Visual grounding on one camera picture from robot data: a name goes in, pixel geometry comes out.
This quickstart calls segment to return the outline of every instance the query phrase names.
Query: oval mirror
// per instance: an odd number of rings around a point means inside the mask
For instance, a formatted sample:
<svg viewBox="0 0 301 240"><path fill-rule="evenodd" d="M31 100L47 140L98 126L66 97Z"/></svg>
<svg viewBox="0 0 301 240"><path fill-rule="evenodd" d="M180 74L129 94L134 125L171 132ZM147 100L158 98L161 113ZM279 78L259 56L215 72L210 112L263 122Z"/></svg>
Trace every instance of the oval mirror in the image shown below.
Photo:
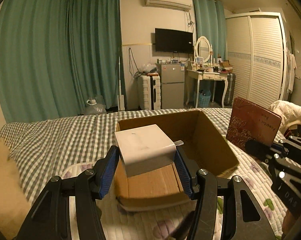
<svg viewBox="0 0 301 240"><path fill-rule="evenodd" d="M205 36L198 38L195 45L196 57L202 57L204 62L207 62L210 57L210 45L209 41Z"/></svg>

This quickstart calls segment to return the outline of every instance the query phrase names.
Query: fuzzy beige object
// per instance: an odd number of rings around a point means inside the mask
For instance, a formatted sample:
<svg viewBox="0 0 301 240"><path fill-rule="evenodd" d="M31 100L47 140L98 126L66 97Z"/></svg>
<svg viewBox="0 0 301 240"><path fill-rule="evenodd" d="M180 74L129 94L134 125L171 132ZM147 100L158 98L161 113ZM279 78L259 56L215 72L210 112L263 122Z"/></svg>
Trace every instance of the fuzzy beige object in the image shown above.
<svg viewBox="0 0 301 240"><path fill-rule="evenodd" d="M12 239L31 205L20 188L16 163L8 156L9 148L0 138L0 231L7 239Z"/></svg>

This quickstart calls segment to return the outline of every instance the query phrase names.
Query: bed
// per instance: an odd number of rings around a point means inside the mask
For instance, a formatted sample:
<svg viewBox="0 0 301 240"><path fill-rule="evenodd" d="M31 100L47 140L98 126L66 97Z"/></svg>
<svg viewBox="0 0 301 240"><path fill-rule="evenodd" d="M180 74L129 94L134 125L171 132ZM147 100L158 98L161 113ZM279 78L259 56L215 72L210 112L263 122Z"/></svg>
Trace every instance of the bed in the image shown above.
<svg viewBox="0 0 301 240"><path fill-rule="evenodd" d="M199 108L218 129L220 134L227 132L231 109ZM103 158L111 145L115 144L113 132L117 121L128 118L168 114L187 111L185 109L127 111L98 116L76 116L36 123L10 123L0 131L10 148L11 155L19 169L20 185L25 197L31 203L36 200L47 181L53 175L62 178L77 176L82 170ZM283 138L278 133L276 140ZM286 207L271 190L272 181L265 168L242 150L228 142L239 160L237 170L268 217L276 236L281 236L281 225ZM70 200L71 224L76 224L74 200ZM102 211L101 222L108 240L144 240L163 238L162 227L167 231L178 226L191 210L194 202L166 210L129 213L116 205L113 185L110 193L102 201L97 201ZM221 215L217 216L215 239L219 239ZM76 230L72 227L73 239Z"/></svg>

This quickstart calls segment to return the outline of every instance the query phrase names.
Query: wall-mounted tv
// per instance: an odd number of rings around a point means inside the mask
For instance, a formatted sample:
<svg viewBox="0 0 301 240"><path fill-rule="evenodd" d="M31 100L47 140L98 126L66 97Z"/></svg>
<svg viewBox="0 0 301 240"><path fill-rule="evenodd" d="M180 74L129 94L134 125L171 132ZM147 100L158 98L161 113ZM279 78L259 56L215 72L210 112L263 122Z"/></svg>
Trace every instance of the wall-mounted tv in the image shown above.
<svg viewBox="0 0 301 240"><path fill-rule="evenodd" d="M156 28L155 50L192 54L193 33Z"/></svg>

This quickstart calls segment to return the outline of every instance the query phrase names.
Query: sliding wardrobe door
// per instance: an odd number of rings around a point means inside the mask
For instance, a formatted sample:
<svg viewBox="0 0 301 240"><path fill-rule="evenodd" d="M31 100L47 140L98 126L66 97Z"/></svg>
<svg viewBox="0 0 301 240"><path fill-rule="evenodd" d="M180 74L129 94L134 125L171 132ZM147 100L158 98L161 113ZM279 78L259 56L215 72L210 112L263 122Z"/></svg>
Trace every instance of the sliding wardrobe door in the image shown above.
<svg viewBox="0 0 301 240"><path fill-rule="evenodd" d="M279 17L250 16L253 65L248 100L266 108L280 98L283 76L283 42Z"/></svg>
<svg viewBox="0 0 301 240"><path fill-rule="evenodd" d="M227 59L236 75L234 97L247 98L251 71L251 39L249 18L226 19Z"/></svg>

